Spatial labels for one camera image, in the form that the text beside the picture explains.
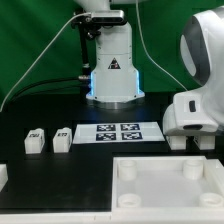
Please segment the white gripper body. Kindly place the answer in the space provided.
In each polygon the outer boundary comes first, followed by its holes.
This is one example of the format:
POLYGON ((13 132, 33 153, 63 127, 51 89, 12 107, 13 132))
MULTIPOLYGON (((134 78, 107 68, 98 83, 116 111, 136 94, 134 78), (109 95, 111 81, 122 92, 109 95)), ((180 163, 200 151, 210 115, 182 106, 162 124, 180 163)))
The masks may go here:
POLYGON ((163 134, 166 136, 214 135, 224 127, 210 115, 202 104, 204 90, 177 93, 163 116, 163 134))

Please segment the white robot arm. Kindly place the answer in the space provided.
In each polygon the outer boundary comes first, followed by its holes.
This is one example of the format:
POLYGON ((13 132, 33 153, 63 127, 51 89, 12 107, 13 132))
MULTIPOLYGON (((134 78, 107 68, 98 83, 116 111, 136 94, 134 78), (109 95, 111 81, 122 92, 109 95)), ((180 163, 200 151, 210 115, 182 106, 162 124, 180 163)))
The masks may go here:
MULTIPOLYGON (((87 99, 107 108, 144 97, 132 64, 132 29, 112 4, 134 0, 74 0, 88 15, 84 24, 96 39, 97 64, 87 99)), ((224 6, 193 15, 180 40, 182 61, 199 84, 178 93, 163 117, 167 136, 214 133, 224 129, 224 6)))

